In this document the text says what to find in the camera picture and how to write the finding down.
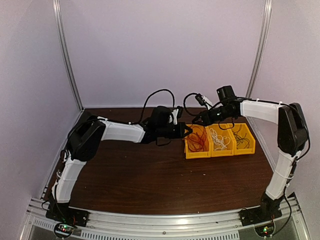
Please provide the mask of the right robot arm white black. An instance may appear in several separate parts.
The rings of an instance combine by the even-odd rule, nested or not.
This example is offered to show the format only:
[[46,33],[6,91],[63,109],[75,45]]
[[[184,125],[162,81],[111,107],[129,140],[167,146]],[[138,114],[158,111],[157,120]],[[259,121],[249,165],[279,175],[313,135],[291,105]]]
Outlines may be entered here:
[[298,102],[284,103],[236,96],[230,85],[220,87],[216,92],[216,104],[201,93],[194,94],[196,101],[205,107],[205,110],[194,115],[194,124],[209,126],[225,119],[244,117],[272,123],[277,127],[275,140],[278,159],[256,210],[258,219],[266,221],[279,208],[298,162],[310,150],[310,134],[303,108]]

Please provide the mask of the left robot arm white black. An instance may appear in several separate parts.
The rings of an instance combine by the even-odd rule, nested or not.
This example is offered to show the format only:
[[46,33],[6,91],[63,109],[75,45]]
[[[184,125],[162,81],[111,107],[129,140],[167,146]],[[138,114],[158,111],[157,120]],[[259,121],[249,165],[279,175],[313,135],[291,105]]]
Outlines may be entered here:
[[102,141],[124,141],[137,144],[184,139],[193,130],[180,122],[183,109],[158,106],[151,116],[138,122],[120,122],[85,112],[67,135],[65,148],[61,152],[64,164],[56,173],[56,180],[49,195],[49,211],[61,222],[72,218],[69,208],[71,193],[86,163],[97,154]]

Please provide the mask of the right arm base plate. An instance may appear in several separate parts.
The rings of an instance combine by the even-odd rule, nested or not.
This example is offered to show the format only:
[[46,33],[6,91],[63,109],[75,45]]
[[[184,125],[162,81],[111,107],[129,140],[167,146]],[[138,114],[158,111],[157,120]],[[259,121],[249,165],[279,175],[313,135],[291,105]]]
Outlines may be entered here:
[[242,226],[256,225],[280,218],[283,214],[280,209],[267,210],[265,206],[243,208],[238,212]]

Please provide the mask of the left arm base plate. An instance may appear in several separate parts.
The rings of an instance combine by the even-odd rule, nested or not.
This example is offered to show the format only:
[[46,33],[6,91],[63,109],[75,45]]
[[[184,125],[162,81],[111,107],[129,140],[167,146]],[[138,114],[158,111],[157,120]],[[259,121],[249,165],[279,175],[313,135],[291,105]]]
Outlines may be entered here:
[[46,211],[45,217],[72,226],[86,227],[89,212],[69,207],[66,209],[58,209],[57,207],[54,207],[53,209],[48,209]]

